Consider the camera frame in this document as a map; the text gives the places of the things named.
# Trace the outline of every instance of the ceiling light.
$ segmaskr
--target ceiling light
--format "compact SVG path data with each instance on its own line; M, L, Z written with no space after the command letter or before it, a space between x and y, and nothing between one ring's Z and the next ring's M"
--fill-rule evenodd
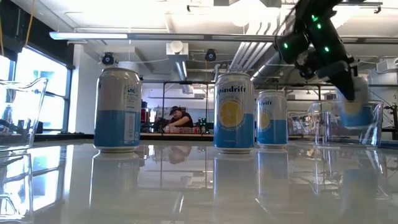
M336 15L330 18L335 28L341 27L359 11L359 6L335 6Z
M243 27L252 21L264 20L264 12L268 12L260 0L240 0L228 7L229 16L234 25Z
M160 31L160 32L167 32L167 29L164 28L140 28L140 27L136 27L136 28L129 28L129 27L77 27L74 28L74 31L79 32L86 32L86 31L113 31L113 32L117 32L120 30L126 31L126 32L131 32L131 31Z
M127 34L50 32L54 40L127 39Z

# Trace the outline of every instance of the spindrift can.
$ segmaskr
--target spindrift can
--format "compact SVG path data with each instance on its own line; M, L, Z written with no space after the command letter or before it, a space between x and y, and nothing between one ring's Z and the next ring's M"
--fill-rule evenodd
M105 68L98 79L94 146L101 151L139 145L141 82L133 68Z
M257 143L264 145L287 144L287 108L283 91L266 90L257 99Z
M232 153L254 147L253 83L243 73L220 75L215 85L215 147Z
M353 77L354 101L348 101L338 91L339 114L345 128L368 127L373 122L372 108L368 103L368 84L361 77Z

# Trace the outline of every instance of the metal beam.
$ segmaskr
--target metal beam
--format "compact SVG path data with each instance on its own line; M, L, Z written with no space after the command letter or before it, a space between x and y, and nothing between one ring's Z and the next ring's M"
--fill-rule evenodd
M223 42L269 42L275 41L274 35L244 35L244 34L164 34L164 33L76 33L50 32L54 40L194 40ZM341 36L344 44L398 44L398 37L361 37Z

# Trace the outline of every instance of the person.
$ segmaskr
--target person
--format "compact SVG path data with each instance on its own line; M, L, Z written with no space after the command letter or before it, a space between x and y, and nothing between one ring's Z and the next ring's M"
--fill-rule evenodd
M173 115L170 127L188 127L193 128L193 121L191 115L183 112L181 107L173 106L170 110L170 115Z

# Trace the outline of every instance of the blue and white can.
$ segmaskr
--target blue and white can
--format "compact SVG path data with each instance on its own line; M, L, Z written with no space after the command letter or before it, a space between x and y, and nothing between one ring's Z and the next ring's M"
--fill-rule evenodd
M220 75L215 85L214 145L222 151L254 147L254 88L244 73Z
M98 78L94 147L133 151L141 128L141 82L126 68L105 68Z
M348 101L338 91L339 115L346 128L364 128L373 122L373 109L369 105L369 89L366 81L361 77L353 77L354 101Z
M287 144L287 101L283 91L266 90L257 98L257 143Z

